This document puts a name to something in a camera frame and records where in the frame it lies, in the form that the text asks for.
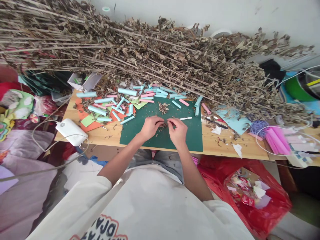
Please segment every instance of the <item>white cardboard box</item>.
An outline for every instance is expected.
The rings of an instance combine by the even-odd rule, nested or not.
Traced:
[[[79,76],[75,73],[71,75],[71,77],[68,80],[68,83],[74,87],[75,89],[82,91],[84,89],[85,92],[90,92],[99,82],[99,80],[102,78],[102,75],[98,74],[98,72],[92,72],[88,79],[84,82],[83,85],[77,84],[74,79],[79,78]]]

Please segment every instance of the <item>white t-shirt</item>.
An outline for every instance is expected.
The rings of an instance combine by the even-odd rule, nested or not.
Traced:
[[[157,164],[127,170],[113,188],[81,180],[27,240],[253,239],[232,207],[201,202]]]

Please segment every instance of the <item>white power adapter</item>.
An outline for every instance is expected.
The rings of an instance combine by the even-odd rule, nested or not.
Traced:
[[[88,134],[69,118],[57,123],[56,129],[75,147],[83,143],[88,137]]]

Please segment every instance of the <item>person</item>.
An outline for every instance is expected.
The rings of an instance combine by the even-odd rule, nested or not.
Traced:
[[[141,131],[97,176],[79,181],[31,239],[254,239],[232,207],[214,200],[186,144],[187,126],[167,120],[178,153],[139,149],[164,119]]]

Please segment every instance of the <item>white sleeve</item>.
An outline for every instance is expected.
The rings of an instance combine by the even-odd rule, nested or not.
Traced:
[[[42,220],[27,240],[41,239],[39,236],[43,233],[53,236],[57,234],[57,229],[68,229],[74,224],[75,219],[80,219],[111,189],[111,182],[103,176],[94,176],[79,181]]]
[[[234,239],[254,240],[247,227],[228,203],[220,200],[210,200],[204,201],[203,204],[226,226]]]

